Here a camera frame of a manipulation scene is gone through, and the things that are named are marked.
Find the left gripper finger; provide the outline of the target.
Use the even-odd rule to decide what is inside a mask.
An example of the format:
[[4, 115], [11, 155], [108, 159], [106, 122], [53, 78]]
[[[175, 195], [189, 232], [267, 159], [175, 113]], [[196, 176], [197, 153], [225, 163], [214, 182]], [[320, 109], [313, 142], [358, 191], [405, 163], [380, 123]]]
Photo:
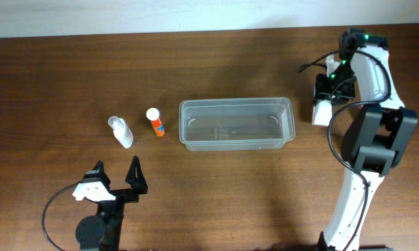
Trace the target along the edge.
[[104, 187], [109, 190], [109, 185], [111, 183], [109, 177], [106, 175], [104, 170], [104, 162], [97, 161], [95, 167], [87, 171], [86, 174], [82, 178], [83, 183], [90, 183], [90, 182], [101, 182]]
[[136, 155], [132, 159], [125, 182], [129, 184], [138, 195], [145, 195], [148, 192], [148, 185], [142, 173], [139, 158]]

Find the white green medicine box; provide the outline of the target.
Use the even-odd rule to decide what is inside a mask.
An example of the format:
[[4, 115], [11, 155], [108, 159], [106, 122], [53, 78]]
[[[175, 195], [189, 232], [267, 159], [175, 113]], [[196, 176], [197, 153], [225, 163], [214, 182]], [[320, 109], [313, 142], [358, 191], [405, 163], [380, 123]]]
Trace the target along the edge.
[[330, 100], [318, 100], [315, 102], [312, 113], [312, 125], [328, 126], [332, 118], [332, 104]]

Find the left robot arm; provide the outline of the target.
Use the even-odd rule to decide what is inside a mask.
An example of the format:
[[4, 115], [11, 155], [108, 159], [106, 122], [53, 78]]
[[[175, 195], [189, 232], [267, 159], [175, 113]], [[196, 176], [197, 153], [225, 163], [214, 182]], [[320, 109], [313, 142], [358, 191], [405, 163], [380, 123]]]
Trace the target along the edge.
[[125, 205], [137, 203], [139, 196], [148, 192], [137, 156], [132, 159], [125, 181], [129, 188], [111, 190], [104, 163], [98, 161], [78, 183], [73, 197], [77, 201], [87, 199], [97, 204], [96, 214], [83, 218], [76, 227], [75, 237], [80, 250], [119, 250]]

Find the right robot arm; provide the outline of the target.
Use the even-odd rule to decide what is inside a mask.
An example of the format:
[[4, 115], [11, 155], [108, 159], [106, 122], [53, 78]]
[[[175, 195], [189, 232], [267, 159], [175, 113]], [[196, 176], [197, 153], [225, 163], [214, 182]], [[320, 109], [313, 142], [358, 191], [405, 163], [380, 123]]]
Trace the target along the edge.
[[340, 113], [359, 107], [334, 157], [344, 165], [344, 180], [335, 212], [320, 233], [317, 250], [358, 250], [360, 231], [379, 185], [396, 167], [418, 123], [395, 90], [388, 65], [386, 38], [349, 29], [336, 51], [322, 56], [326, 73], [314, 87], [312, 124], [332, 136]]

